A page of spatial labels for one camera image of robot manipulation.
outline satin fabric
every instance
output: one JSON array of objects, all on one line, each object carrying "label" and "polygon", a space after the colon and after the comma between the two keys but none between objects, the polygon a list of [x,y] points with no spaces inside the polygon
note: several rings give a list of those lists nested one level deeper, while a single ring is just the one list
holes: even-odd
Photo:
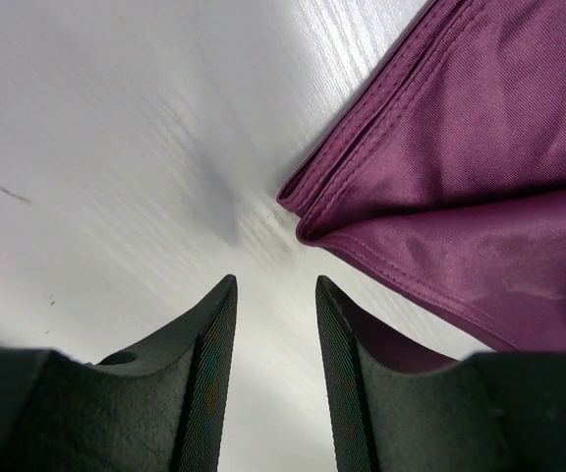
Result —
[{"label": "satin fabric", "polygon": [[279,202],[489,346],[566,351],[566,2],[428,3]]}]

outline white wood grain surface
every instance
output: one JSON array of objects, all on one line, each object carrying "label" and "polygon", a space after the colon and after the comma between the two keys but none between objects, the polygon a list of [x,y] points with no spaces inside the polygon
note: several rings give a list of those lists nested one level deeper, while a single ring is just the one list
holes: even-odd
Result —
[{"label": "white wood grain surface", "polygon": [[274,201],[423,0],[0,0],[0,343],[84,361],[239,278],[220,471],[334,471],[315,278],[481,346]]}]

